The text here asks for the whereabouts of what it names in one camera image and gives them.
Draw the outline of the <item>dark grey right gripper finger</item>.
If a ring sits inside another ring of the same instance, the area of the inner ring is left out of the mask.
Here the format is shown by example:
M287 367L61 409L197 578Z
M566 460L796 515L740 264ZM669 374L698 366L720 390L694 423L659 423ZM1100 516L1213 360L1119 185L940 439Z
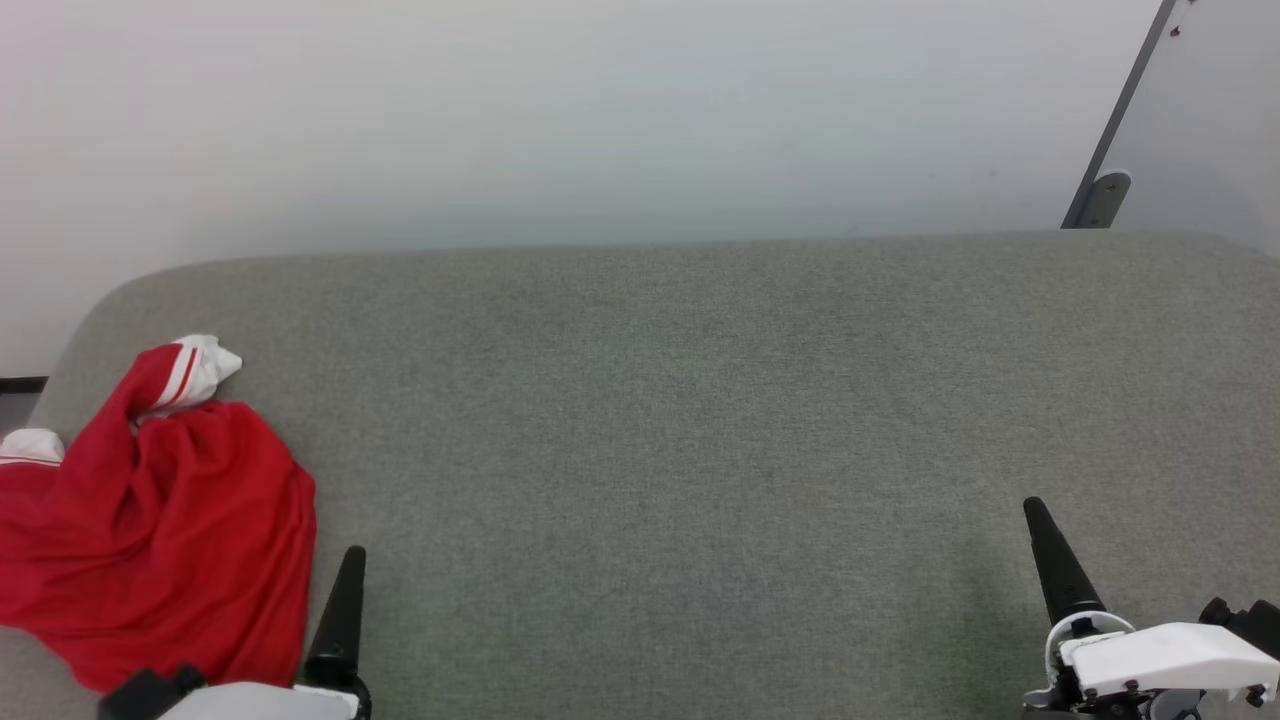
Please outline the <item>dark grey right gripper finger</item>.
M1103 612L1105 605L1044 501L1028 497L1021 507L1050 621L1057 624L1079 612Z

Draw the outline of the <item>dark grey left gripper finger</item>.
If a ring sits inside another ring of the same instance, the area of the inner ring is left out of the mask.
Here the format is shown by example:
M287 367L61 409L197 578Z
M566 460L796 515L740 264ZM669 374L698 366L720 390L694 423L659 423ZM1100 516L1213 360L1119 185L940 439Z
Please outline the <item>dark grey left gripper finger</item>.
M369 691L358 667L366 560L362 546L348 547L342 559L303 659L303 680L312 687L349 693Z

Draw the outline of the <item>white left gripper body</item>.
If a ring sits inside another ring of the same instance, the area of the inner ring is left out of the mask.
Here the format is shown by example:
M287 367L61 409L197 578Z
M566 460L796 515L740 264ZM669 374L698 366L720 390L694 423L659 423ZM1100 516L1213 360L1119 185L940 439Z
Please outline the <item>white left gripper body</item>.
M358 689L253 682L207 685L193 691L161 719L370 719L372 703Z

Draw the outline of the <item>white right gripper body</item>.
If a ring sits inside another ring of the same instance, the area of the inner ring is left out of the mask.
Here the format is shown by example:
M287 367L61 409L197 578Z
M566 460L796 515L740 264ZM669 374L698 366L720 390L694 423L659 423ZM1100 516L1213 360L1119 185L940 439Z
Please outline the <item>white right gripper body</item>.
M1211 693L1262 708L1277 698L1279 612L1204 610L1146 629L1079 612L1052 626L1044 670L1024 719L1199 719Z

